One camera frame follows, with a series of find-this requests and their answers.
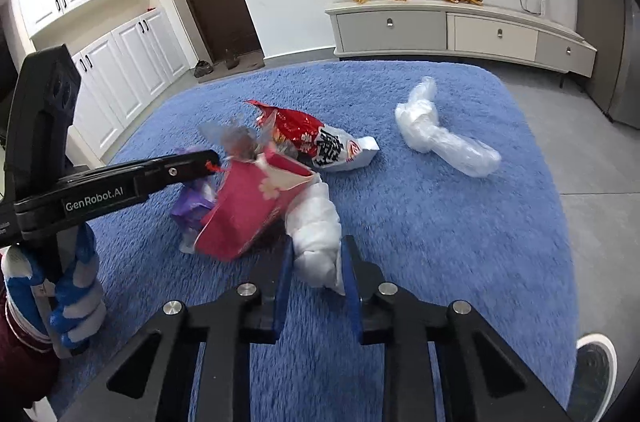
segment clear plastic bag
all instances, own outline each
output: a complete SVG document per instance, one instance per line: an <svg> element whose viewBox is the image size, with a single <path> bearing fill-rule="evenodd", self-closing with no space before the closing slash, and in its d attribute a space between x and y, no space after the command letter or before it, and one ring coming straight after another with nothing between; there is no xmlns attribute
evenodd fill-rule
<svg viewBox="0 0 640 422"><path fill-rule="evenodd" d="M436 82L425 77L411 90L408 103L396 107L396 123L407 146L421 153L434 151L470 177L486 177L500 166L500 153L484 142L451 133L439 126L433 98Z"/></svg>

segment black bracket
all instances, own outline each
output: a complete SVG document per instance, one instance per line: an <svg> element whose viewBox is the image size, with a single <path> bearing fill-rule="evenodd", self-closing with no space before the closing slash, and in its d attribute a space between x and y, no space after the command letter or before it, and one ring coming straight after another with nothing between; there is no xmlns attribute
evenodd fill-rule
<svg viewBox="0 0 640 422"><path fill-rule="evenodd" d="M511 347L466 301L426 303L342 241L342 278L360 344L385 345L383 422L436 420L434 342L447 422L570 422Z"/></svg>
<svg viewBox="0 0 640 422"><path fill-rule="evenodd" d="M186 422L201 342L196 422L250 420L251 343L275 344L284 326L291 238L262 253L247 282L211 303L168 301L68 408L60 422Z"/></svg>

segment fluffy blue carpet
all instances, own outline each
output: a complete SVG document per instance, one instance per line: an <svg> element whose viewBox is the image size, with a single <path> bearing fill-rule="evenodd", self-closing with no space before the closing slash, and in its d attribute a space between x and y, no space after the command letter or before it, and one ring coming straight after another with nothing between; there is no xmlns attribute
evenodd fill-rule
<svg viewBox="0 0 640 422"><path fill-rule="evenodd" d="M423 76L438 83L440 122L502 155L500 169L473 179L433 154L411 151L396 103ZM507 89L474 66L431 62L341 62L265 70L185 91L164 103L115 162L207 147L196 131L242 114L255 98L305 110L355 137L372 135L369 167L324 177L344 234L386 278L420 299L469 300L565 405L575 363L577 301L564 214L551 175ZM247 259L220 263L178 252L168 212L178 187L92 222L102 258L108 318L85 354L65 362L51 397L57 413L169 299L199 304L236 284ZM275 346L252 349L252 419L380 420L383 349L360 347L344 300L297 280Z"/></svg>

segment red chip bag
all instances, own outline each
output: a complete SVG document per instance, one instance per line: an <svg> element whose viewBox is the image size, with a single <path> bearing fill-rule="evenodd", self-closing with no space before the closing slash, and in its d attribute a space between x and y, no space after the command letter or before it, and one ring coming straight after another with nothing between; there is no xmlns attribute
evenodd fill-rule
<svg viewBox="0 0 640 422"><path fill-rule="evenodd" d="M379 151L373 137L354 139L340 128L325 125L314 116L298 110L272 107L249 100L262 114L257 119L262 126L275 113L273 140L288 139L298 151L306 153L313 165L327 171L341 171L363 167Z"/></svg>

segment plastic bag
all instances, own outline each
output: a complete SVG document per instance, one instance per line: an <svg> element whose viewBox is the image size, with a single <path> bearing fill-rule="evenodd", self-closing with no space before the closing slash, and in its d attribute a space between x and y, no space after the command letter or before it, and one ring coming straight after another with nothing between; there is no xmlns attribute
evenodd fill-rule
<svg viewBox="0 0 640 422"><path fill-rule="evenodd" d="M329 187L319 176L316 180L292 200L285 216L285 228L293 240L293 268L309 286L344 295L340 217L329 200Z"/></svg>
<svg viewBox="0 0 640 422"><path fill-rule="evenodd" d="M421 153L434 151L456 170L470 177L486 177L500 166L500 153L484 142L451 133L439 126L433 103L436 82L425 77L409 94L408 103L396 106L396 123L407 146Z"/></svg>

